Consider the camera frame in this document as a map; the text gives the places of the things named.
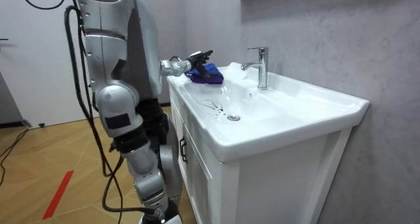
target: gray wall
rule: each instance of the gray wall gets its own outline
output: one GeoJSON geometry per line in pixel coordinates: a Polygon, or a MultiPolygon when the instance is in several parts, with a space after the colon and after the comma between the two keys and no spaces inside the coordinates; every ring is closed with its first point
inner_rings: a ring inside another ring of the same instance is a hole
{"type": "Polygon", "coordinates": [[[420,0],[186,0],[188,51],[371,101],[319,223],[420,223],[420,0]]]}
{"type": "Polygon", "coordinates": [[[22,116],[0,73],[0,124],[20,121],[22,121],[22,116]]]}
{"type": "MultiPolygon", "coordinates": [[[[160,59],[187,57],[184,0],[148,0],[157,23],[160,59]]],[[[169,88],[162,77],[163,91],[159,102],[169,102],[169,88]]]]}

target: red tape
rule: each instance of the red tape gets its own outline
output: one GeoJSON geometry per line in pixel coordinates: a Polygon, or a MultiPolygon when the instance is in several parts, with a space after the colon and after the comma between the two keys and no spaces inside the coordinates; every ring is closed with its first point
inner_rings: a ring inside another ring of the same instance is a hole
{"type": "Polygon", "coordinates": [[[57,191],[55,192],[54,197],[51,200],[50,205],[47,208],[47,211],[44,214],[44,219],[48,219],[54,215],[55,209],[57,209],[58,203],[60,202],[61,198],[63,197],[64,191],[66,191],[67,185],[72,178],[74,171],[67,171],[66,175],[64,176],[63,180],[61,181],[60,186],[58,187],[57,191]]]}

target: cabinet handle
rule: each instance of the cabinet handle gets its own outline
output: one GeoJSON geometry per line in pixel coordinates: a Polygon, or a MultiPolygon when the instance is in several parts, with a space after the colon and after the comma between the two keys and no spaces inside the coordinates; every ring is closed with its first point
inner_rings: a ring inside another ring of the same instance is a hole
{"type": "Polygon", "coordinates": [[[186,153],[184,151],[184,147],[186,146],[186,141],[185,141],[185,137],[183,137],[180,141],[179,141],[179,150],[181,152],[181,156],[182,156],[182,161],[184,161],[185,163],[188,164],[188,159],[186,158],[186,153]]]}

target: sink drain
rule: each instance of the sink drain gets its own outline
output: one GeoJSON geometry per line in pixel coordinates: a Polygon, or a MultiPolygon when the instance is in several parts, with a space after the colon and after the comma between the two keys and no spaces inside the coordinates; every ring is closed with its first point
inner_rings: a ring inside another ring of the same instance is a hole
{"type": "Polygon", "coordinates": [[[236,115],[236,114],[231,114],[231,115],[228,116],[228,120],[231,120],[231,121],[234,121],[234,122],[236,122],[236,121],[238,121],[240,119],[241,118],[238,115],[236,115]]]}

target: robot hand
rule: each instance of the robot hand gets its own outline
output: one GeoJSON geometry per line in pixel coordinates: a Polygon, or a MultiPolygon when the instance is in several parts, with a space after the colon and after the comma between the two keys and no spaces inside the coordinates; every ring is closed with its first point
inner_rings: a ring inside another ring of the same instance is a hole
{"type": "Polygon", "coordinates": [[[207,51],[205,53],[196,52],[190,55],[186,60],[191,63],[191,69],[197,69],[198,72],[205,78],[210,78],[209,73],[205,70],[203,64],[207,63],[213,50],[207,51]]]}

